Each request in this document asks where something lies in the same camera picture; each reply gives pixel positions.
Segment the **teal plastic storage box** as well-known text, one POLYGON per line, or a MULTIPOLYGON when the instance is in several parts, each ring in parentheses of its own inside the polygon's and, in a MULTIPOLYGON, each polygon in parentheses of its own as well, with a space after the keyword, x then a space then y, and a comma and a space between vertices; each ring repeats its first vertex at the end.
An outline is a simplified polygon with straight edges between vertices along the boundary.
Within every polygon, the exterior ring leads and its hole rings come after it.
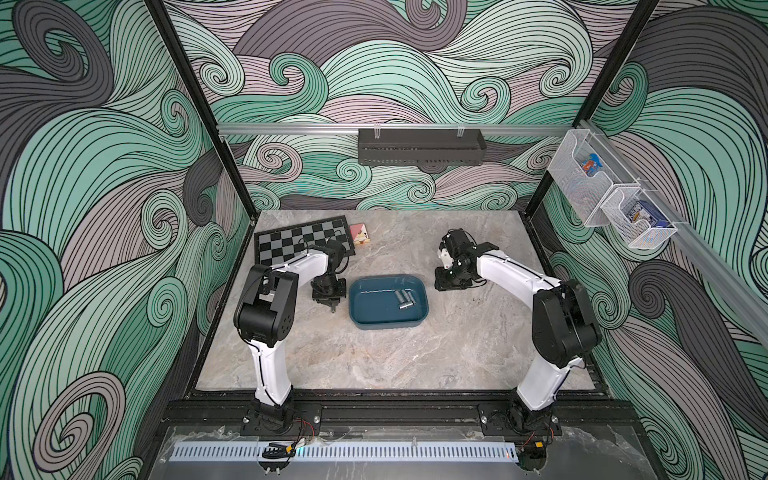
POLYGON ((430 307, 424 283, 416 276, 393 274, 362 277, 348 292, 349 317, 361 330, 410 328, 419 326, 429 315, 430 307), (410 302, 405 291, 410 290, 416 302, 404 310, 399 309, 395 293, 360 295, 363 290, 400 290, 405 302, 410 302))

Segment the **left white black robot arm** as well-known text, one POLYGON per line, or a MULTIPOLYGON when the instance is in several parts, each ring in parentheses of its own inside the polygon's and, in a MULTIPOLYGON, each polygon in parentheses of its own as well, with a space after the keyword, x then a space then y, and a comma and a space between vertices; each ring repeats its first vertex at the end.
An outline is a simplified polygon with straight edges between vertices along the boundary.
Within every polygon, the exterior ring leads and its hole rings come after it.
POLYGON ((261 408, 282 411, 292 391, 284 340, 295 322, 299 290, 308 285, 314 302, 335 311, 347 293, 340 277, 345 257, 344 245, 328 240, 283 264, 250 268, 233 324, 251 352, 261 408))

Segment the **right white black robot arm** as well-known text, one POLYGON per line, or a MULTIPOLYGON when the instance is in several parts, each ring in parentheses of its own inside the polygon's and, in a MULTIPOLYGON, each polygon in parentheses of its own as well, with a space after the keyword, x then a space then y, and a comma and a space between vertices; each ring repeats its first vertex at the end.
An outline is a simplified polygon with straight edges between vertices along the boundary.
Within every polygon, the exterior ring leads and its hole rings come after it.
POLYGON ((476 243, 463 229, 442 237, 438 255, 442 265, 435 270, 436 290, 466 290, 486 281, 529 307, 537 355, 514 399, 525 412, 550 407, 570 372, 602 340, 586 287, 535 271, 492 243, 476 243))

